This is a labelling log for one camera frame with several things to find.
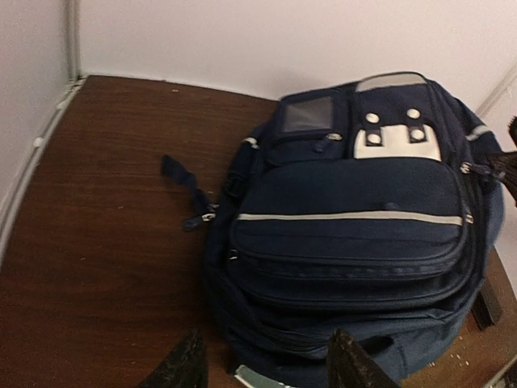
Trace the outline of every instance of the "white patch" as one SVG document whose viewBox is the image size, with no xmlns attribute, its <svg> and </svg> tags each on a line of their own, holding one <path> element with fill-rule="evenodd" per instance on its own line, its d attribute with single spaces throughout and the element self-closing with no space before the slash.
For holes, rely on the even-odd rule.
<svg viewBox="0 0 517 388">
<path fill-rule="evenodd" d="M 411 143 L 408 128 L 405 125 L 380 127 L 382 146 L 366 146 L 366 133 L 363 129 L 355 138 L 354 157 L 367 158 L 428 158 L 441 161 L 439 143 L 433 128 L 424 125 L 427 140 Z"/>
</svg>

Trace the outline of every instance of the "front pocket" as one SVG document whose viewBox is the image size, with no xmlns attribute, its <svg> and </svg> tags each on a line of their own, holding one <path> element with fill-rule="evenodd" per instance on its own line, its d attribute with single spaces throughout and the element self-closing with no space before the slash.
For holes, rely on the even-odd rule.
<svg viewBox="0 0 517 388">
<path fill-rule="evenodd" d="M 272 166 L 283 166 L 294 162 L 308 162 L 343 157 L 345 145 L 339 133 L 289 137 L 274 142 L 267 151 L 267 162 Z"/>
<path fill-rule="evenodd" d="M 463 203 L 452 170 L 430 159 L 284 166 L 256 182 L 233 222 L 230 275 L 262 299 L 320 287 L 330 304 L 430 300 L 460 281 L 449 272 L 467 236 Z"/>
</svg>

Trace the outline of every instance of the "backpack strap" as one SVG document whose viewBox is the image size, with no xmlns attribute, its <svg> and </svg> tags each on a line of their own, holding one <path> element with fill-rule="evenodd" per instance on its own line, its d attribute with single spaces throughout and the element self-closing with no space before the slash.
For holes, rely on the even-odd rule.
<svg viewBox="0 0 517 388">
<path fill-rule="evenodd" d="M 185 231 L 193 230 L 202 222 L 211 221 L 215 218 L 215 206 L 211 203 L 203 190 L 198 188 L 197 178 L 188 171 L 183 164 L 169 155 L 162 157 L 162 175 L 168 176 L 176 184 L 180 184 L 188 189 L 191 194 L 192 204 L 198 217 L 186 220 L 183 223 Z"/>
</svg>

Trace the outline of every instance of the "zipper pull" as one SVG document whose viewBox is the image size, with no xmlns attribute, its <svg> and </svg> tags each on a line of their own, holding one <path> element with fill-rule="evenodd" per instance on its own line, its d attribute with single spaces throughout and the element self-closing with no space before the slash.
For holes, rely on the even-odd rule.
<svg viewBox="0 0 517 388">
<path fill-rule="evenodd" d="M 194 230 L 199 225 L 201 225 L 203 222 L 210 222 L 215 217 L 215 213 L 206 213 L 201 216 L 189 218 L 188 220 L 185 220 L 183 222 L 183 230 L 185 230 L 186 232 L 190 232 L 191 230 Z"/>
<path fill-rule="evenodd" d="M 343 136 L 339 133 L 329 133 L 314 145 L 314 151 L 320 154 L 332 144 L 332 141 L 341 141 L 342 139 Z"/>
<path fill-rule="evenodd" d="M 472 172 L 475 174 L 479 174 L 479 175 L 493 175 L 494 174 L 494 170 L 488 166 L 484 166 L 482 164 L 472 164 L 472 163 L 467 163 L 467 162 L 461 163 L 460 170 L 464 174 L 470 174 Z"/>
<path fill-rule="evenodd" d="M 228 260 L 236 260 L 239 257 L 239 252 L 236 249 L 229 250 L 229 258 Z"/>
</svg>

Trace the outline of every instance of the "metal grommet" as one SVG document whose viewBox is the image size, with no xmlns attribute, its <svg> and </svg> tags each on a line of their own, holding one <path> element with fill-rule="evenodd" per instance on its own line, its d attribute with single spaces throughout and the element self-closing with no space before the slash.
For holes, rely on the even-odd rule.
<svg viewBox="0 0 517 388">
<path fill-rule="evenodd" d="M 372 144 L 380 144 L 382 139 L 376 133 L 370 133 L 367 137 L 368 141 Z"/>
<path fill-rule="evenodd" d="M 408 109 L 407 116 L 411 119 L 418 119 L 420 117 L 420 111 L 415 108 Z"/>
<path fill-rule="evenodd" d="M 368 123 L 377 124 L 379 122 L 379 116 L 375 113 L 368 113 L 366 115 L 366 121 Z"/>
<path fill-rule="evenodd" d="M 421 129 L 413 129 L 411 131 L 411 137 L 414 140 L 421 141 L 426 137 L 426 134 Z"/>
</svg>

